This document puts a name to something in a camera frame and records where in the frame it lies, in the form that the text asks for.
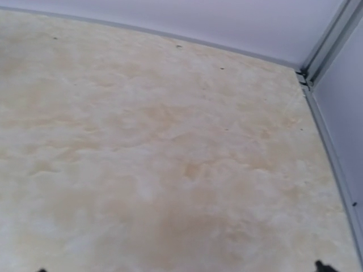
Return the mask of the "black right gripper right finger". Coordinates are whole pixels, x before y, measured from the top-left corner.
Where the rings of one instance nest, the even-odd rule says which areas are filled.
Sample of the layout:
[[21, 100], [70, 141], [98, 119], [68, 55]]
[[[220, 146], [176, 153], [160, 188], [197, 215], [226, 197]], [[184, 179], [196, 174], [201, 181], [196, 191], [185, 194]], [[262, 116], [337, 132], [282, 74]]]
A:
[[320, 260], [315, 262], [315, 267], [316, 272], [335, 272], [335, 269], [332, 266], [326, 265]]

